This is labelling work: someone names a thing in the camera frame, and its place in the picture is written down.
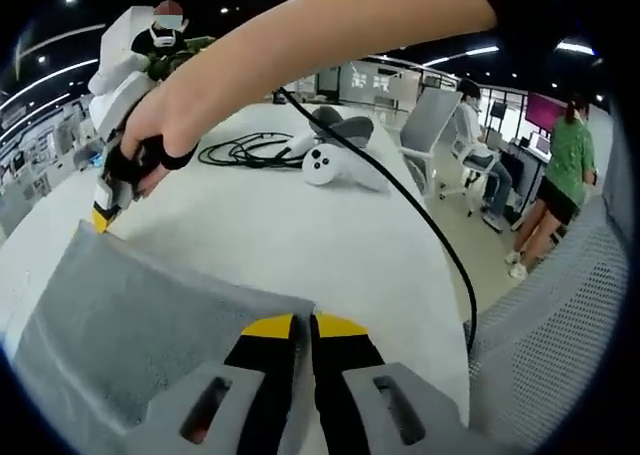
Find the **white shirt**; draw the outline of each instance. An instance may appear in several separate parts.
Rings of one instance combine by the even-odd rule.
[[[473,147],[469,155],[476,155],[478,157],[491,157],[494,153],[487,147],[485,143],[478,140],[478,137],[482,135],[480,130],[480,123],[478,122],[478,114],[476,111],[466,102],[460,102],[460,108],[464,112],[464,126],[458,126],[458,134],[456,141],[462,143],[465,148],[471,145]]]

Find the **black cable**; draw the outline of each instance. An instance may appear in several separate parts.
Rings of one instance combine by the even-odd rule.
[[[271,145],[287,143],[291,135],[280,132],[256,132],[234,138],[227,142],[211,145],[203,148],[198,154],[198,160],[206,165],[219,167],[248,167],[248,168],[302,168],[304,155],[285,158],[288,150],[284,149],[273,157],[260,157],[252,152]],[[215,157],[215,153],[222,148],[230,146],[227,159]]]
[[[445,237],[444,233],[442,233],[442,230],[440,230],[438,225],[436,225],[436,222],[429,216],[429,214],[422,207],[422,205],[420,205],[420,203],[418,203],[418,201],[415,198],[413,198],[413,196],[411,196],[411,194],[407,191],[407,189],[404,188],[404,186],[384,167],[384,165],[382,165],[380,162],[378,162],[375,158],[373,158],[368,153],[360,150],[358,147],[352,144],[349,140],[347,140],[346,138],[336,133],[335,130],[332,130],[331,127],[326,125],[324,122],[321,122],[316,117],[314,117],[302,105],[300,105],[297,102],[297,100],[293,98],[291,94],[287,92],[284,88],[279,88],[277,92],[280,92],[289,101],[289,103],[291,103],[291,105],[293,105],[296,108],[296,110],[298,110],[302,115],[304,115],[304,117],[306,117],[310,122],[316,124],[322,130],[327,132],[333,138],[338,140],[342,145],[344,145],[346,148],[351,150],[353,153],[358,155],[364,161],[372,165],[373,168],[378,170],[378,172],[384,175],[384,177],[387,180],[389,180],[389,182],[391,182],[391,184],[400,192],[400,194],[420,214],[420,216],[424,219],[424,221],[427,222],[429,227],[431,227],[431,230],[433,230],[433,233],[436,234],[436,236],[438,237],[442,245],[444,245],[444,248],[447,250],[447,253],[451,257],[451,260],[453,260],[454,265],[456,266],[456,268],[460,272],[460,275],[462,276],[462,280],[464,281],[464,285],[467,288],[467,292],[469,292],[469,303],[471,304],[471,327],[469,330],[469,338],[467,339],[467,352],[471,353],[471,349],[473,348],[473,342],[476,337],[476,326],[478,323],[478,320],[477,320],[478,306],[476,303],[476,294],[475,294],[475,291],[473,290],[473,285],[471,285],[471,280],[469,279],[469,275],[467,274],[467,271],[464,269],[464,266],[462,265],[462,262],[458,258],[458,255],[456,254],[455,250],[451,246],[451,243],[449,243],[449,240],[447,240],[447,237]]]

